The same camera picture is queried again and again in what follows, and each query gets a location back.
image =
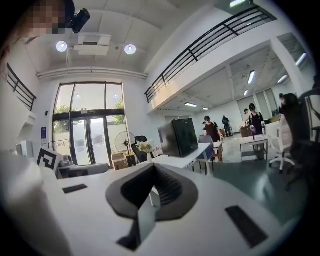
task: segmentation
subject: doorway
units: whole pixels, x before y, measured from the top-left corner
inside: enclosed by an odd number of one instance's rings
[[[107,163],[112,167],[106,116],[72,118],[70,140],[77,165]]]

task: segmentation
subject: tree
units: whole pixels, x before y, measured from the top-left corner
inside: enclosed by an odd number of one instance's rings
[[[124,108],[122,100],[115,104],[115,108],[117,110],[121,110]],[[124,115],[114,115],[113,118],[115,119],[115,125],[123,125],[125,123],[125,116]]]
[[[61,113],[68,113],[70,107],[67,105],[61,105],[59,108],[55,108],[56,114]],[[57,121],[54,122],[54,133],[55,134],[62,134],[62,133],[68,133],[69,132],[69,121],[63,120],[63,121]]]

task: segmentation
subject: black refrigerator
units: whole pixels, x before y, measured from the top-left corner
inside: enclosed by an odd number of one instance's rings
[[[172,120],[158,131],[163,154],[169,157],[184,158],[199,147],[192,118]]]

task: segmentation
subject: round ceiling light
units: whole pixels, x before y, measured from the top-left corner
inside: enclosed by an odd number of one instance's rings
[[[128,44],[125,48],[124,51],[126,54],[134,54],[136,52],[137,48],[133,44]]]
[[[61,53],[65,52],[67,50],[67,48],[68,48],[68,45],[65,41],[59,41],[56,44],[56,49]]]

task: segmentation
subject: ceiling light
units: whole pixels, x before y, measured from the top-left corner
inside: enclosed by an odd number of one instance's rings
[[[253,80],[254,77],[255,77],[255,73],[256,73],[256,71],[254,71],[254,70],[250,72],[248,85],[252,83],[252,80]]]
[[[134,54],[136,52],[137,48],[133,44],[128,44],[125,48],[124,51],[126,54]]]
[[[58,50],[58,52],[65,52],[68,48],[68,45],[65,41],[59,41],[57,44],[56,44],[56,49]]]
[[[306,53],[302,54],[295,64],[298,66],[305,59],[306,56]]]
[[[195,104],[191,104],[191,103],[186,103],[186,104],[184,104],[184,105],[186,105],[186,106],[189,106],[189,107],[198,107],[197,105],[195,105]]]
[[[280,84],[283,80],[285,80],[288,76],[284,75],[283,77],[281,77],[281,79],[278,81],[278,84]]]
[[[235,1],[233,1],[233,2],[231,2],[230,3],[230,7],[232,8],[232,7],[235,7],[235,6],[237,6],[237,5],[239,5],[239,4],[242,4],[243,2],[245,2],[246,0],[235,0]]]

